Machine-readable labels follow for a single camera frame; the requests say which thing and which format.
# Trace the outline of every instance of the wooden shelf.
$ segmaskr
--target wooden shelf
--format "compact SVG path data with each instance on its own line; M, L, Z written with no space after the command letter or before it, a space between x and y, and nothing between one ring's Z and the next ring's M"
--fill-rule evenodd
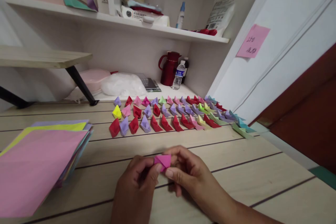
M195 33L186 30L164 27L155 24L143 23L136 20L124 19L118 16L110 16L104 13L95 13L86 10L70 8L62 5L51 4L37 0L5 0L11 5L22 6L25 8L35 9L45 13L61 16L67 19L73 19L78 22L93 23L104 25L120 30L137 32L141 34L163 37L167 39L195 41L195 42L213 42L228 43L230 40L221 37L209 36L201 33Z

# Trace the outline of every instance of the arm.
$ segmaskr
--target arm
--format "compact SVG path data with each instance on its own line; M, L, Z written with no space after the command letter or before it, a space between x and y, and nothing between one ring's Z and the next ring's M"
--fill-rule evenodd
M166 170L166 176L175 182L176 196L186 189L203 212L219 224L280 222L235 201L220 186L202 159L183 146L175 146L163 154L171 154L175 167Z

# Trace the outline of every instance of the hand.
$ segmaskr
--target hand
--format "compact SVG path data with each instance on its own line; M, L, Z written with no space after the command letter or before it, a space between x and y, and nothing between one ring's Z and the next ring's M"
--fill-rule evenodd
M113 224L148 224L161 164L154 159L135 156L117 183L112 208Z

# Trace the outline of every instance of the plastic bag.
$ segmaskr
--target plastic bag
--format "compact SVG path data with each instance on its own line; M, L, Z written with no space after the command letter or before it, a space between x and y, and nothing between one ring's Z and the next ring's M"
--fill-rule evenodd
M101 82L101 89L111 96L143 96L147 91L137 75L115 73Z

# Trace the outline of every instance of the yellow paper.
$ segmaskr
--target yellow paper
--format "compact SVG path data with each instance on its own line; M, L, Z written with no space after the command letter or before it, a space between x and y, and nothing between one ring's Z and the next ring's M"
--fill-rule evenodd
M70 130L70 131L81 131L86 126L86 122L81 122L78 124L65 124L65 125L49 125L49 126L37 126L25 128L2 152L0 156L5 154L15 145L17 145L26 135L34 130Z

